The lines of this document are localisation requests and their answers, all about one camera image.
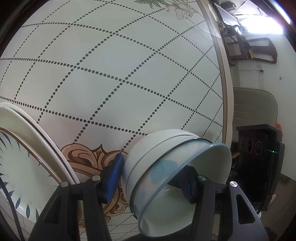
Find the dinner plate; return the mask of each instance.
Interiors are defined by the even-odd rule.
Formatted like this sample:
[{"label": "dinner plate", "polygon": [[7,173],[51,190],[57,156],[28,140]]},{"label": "dinner plate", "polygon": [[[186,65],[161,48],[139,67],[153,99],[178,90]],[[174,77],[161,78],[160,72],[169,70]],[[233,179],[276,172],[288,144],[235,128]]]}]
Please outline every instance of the dinner plate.
[{"label": "dinner plate", "polygon": [[70,166],[64,155],[61,153],[61,151],[58,149],[56,144],[52,141],[52,139],[45,133],[45,131],[34,121],[34,119],[29,116],[24,110],[19,108],[18,106],[11,104],[11,103],[0,103],[0,106],[6,106],[10,109],[17,112],[21,117],[23,117],[40,135],[41,137],[48,143],[48,145],[54,150],[58,158],[60,159],[61,163],[65,166],[68,173],[71,175],[73,181],[75,183],[80,183],[80,181],[77,178],[77,175],[73,171],[73,168]]},{"label": "dinner plate", "polygon": [[62,181],[75,184],[65,166],[42,136],[17,112],[0,105],[0,127],[11,131],[28,143],[46,160]]},{"label": "dinner plate", "polygon": [[0,164],[15,209],[35,223],[61,179],[32,147],[4,128],[0,128]]},{"label": "dinner plate", "polygon": [[[44,130],[25,111],[10,103],[0,103],[0,127],[8,129],[38,150],[62,181],[80,183],[73,169]],[[83,218],[83,203],[78,202],[79,220]]]}]

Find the cable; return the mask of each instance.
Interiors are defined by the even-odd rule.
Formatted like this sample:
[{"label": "cable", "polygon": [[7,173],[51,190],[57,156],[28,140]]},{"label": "cable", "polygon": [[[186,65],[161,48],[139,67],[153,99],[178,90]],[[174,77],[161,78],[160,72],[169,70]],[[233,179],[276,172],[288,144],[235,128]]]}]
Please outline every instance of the cable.
[{"label": "cable", "polygon": [[13,215],[13,218],[15,220],[15,225],[17,226],[17,231],[18,231],[18,234],[20,236],[20,240],[25,241],[24,235],[22,233],[22,229],[20,227],[20,221],[18,220],[18,217],[17,217],[17,212],[15,210],[15,206],[14,206],[14,204],[13,204],[13,202],[11,200],[11,197],[10,197],[10,195],[9,195],[7,189],[6,189],[6,186],[4,185],[4,183],[3,183],[2,179],[1,179],[1,176],[0,176],[0,188],[2,188],[2,190],[4,191],[5,196],[6,196],[7,200],[8,200],[8,202],[9,202],[9,205],[10,205],[10,208],[11,208],[11,211],[12,211],[12,215]]},{"label": "cable", "polygon": [[246,2],[246,1],[244,1],[233,13],[232,13],[232,15],[242,6],[242,5],[244,5],[244,3]]},{"label": "cable", "polygon": [[252,70],[260,71],[260,69],[250,69],[250,70],[241,70],[241,69],[239,69],[239,71],[252,71]]}]

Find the blue gripper pad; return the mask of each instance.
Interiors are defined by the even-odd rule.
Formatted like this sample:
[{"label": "blue gripper pad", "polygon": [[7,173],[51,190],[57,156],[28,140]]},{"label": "blue gripper pad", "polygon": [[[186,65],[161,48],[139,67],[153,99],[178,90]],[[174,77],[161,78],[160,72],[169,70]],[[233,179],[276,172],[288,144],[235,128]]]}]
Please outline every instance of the blue gripper pad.
[{"label": "blue gripper pad", "polygon": [[105,202],[110,203],[116,192],[122,169],[124,165],[124,157],[121,154],[117,154],[113,160],[110,168],[110,176],[106,184]]}]

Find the beige chair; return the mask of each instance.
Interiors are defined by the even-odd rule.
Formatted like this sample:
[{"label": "beige chair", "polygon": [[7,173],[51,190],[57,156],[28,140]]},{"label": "beige chair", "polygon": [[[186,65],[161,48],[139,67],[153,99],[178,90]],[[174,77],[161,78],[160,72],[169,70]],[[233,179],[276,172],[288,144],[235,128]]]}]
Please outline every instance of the beige chair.
[{"label": "beige chair", "polygon": [[238,142],[238,126],[269,124],[275,126],[277,103],[274,96],[265,90],[234,87],[234,113],[232,141]]}]

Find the green led light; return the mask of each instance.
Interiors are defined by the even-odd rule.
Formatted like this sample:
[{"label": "green led light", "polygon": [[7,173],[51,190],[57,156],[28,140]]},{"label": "green led light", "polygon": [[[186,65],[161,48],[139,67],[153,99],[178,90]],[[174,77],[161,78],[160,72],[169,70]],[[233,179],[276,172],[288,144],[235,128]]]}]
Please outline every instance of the green led light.
[{"label": "green led light", "polygon": [[275,154],[279,154],[277,151],[272,151],[272,150],[267,150],[267,151],[270,151],[270,152],[275,153]]}]

